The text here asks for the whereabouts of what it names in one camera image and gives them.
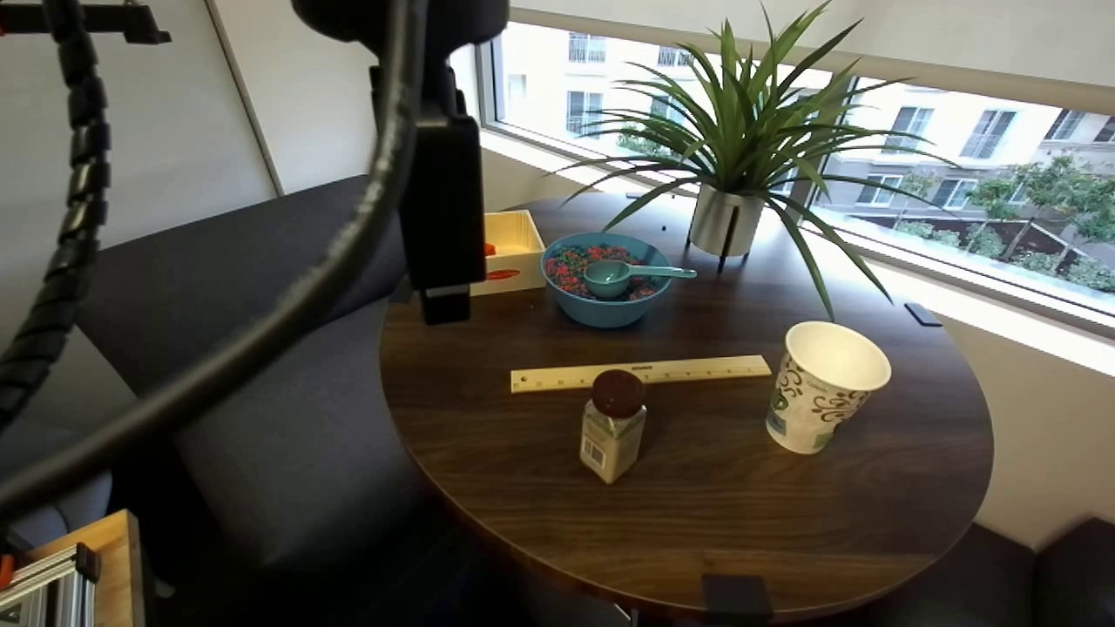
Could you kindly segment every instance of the blue object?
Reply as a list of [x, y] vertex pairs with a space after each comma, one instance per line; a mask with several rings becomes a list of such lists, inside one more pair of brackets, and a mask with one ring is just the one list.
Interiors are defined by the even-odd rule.
[[637, 277], [669, 277], [669, 279], [697, 279], [693, 270], [678, 270], [678, 266], [625, 266], [625, 261], [594, 261], [587, 279], [587, 288], [598, 301], [627, 301], [631, 283]]
[[645, 240], [635, 240], [625, 235], [575, 235], [575, 237], [560, 237], [560, 240], [547, 245], [547, 256], [542, 256], [547, 293], [559, 304], [559, 312], [568, 314], [583, 328], [631, 328], [667, 301], [667, 293], [671, 288], [671, 279], [648, 279], [659, 288], [648, 298], [635, 298], [635, 301], [595, 301], [589, 293], [560, 288], [551, 277], [551, 261], [560, 258], [565, 252], [589, 252], [595, 245], [625, 247], [635, 266], [669, 266], [669, 258]]

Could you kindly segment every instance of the plant pot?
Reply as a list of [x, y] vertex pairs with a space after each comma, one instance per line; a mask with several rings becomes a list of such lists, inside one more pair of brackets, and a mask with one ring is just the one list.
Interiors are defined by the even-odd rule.
[[700, 184], [690, 245], [725, 258], [746, 258], [754, 252], [757, 232], [762, 218], [762, 198], [757, 194], [727, 194]]

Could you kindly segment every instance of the white wall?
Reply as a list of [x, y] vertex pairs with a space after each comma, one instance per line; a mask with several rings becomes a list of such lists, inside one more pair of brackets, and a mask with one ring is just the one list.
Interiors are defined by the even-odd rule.
[[[203, 0], [152, 3], [171, 45], [99, 34], [110, 124], [105, 245], [272, 194]], [[46, 34], [0, 39], [0, 337], [37, 287], [71, 180], [65, 92]]]
[[361, 175], [373, 154], [373, 53], [309, 33], [288, 0], [210, 7], [279, 189]]
[[1077, 522], [1115, 522], [1115, 380], [949, 320], [994, 414], [994, 480], [980, 522], [1028, 549]]
[[[758, 7], [758, 0], [512, 0], [512, 17], [656, 42], [709, 42], [705, 34], [727, 17], [738, 39], [765, 42]], [[805, 7], [814, 0], [765, 0], [774, 24]], [[861, 57], [861, 70], [875, 76], [942, 83], [949, 75], [952, 89], [1000, 99], [1037, 99], [1056, 89], [1072, 110], [1115, 110], [1115, 67], [1106, 63], [1115, 57], [1107, 0], [834, 0], [814, 34], [836, 34], [851, 20], [864, 24], [840, 49]]]

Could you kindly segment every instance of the round wooden table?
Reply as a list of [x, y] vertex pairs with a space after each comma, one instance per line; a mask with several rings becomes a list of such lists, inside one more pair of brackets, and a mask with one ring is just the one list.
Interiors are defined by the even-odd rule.
[[[589, 194], [532, 208], [540, 235], [598, 232], [620, 208]], [[683, 258], [685, 208], [620, 226]], [[827, 319], [805, 266], [765, 218], [746, 270], [700, 279], [637, 328], [587, 330], [542, 288], [480, 298], [467, 323], [420, 323], [393, 304], [383, 389], [398, 432], [434, 492], [515, 562], [661, 617], [721, 611], [705, 583], [758, 583], [770, 617], [830, 617], [930, 569], [972, 525], [990, 480], [990, 417], [944, 328], [921, 328], [840, 256], [822, 252], [840, 323], [875, 337], [892, 382], [820, 456], [765, 429], [770, 378], [661, 382], [635, 471], [607, 489], [577, 464], [587, 389], [508, 394], [508, 371], [762, 356]]]

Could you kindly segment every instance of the couch cushion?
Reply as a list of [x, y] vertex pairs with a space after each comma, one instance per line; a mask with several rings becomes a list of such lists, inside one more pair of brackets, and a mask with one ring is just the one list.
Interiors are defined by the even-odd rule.
[[[360, 194], [353, 178], [110, 247], [92, 271], [79, 328], [148, 394], [272, 312]], [[390, 293], [402, 271], [393, 232], [325, 320]]]
[[383, 312], [308, 335], [177, 435], [207, 504], [265, 572], [353, 566], [427, 496], [379, 394]]
[[1028, 627], [1036, 555], [972, 525], [944, 562], [871, 608], [875, 627]]
[[[137, 394], [99, 356], [99, 348], [71, 330], [64, 360], [51, 366], [42, 389], [29, 400], [9, 429], [0, 435], [0, 479], [79, 442], [105, 422], [132, 407]], [[107, 513], [110, 479], [102, 475], [71, 496], [51, 496], [42, 510], [4, 525], [4, 544], [29, 551], [71, 529], [79, 529]]]
[[1115, 525], [1088, 521], [1037, 555], [1037, 627], [1115, 624]]

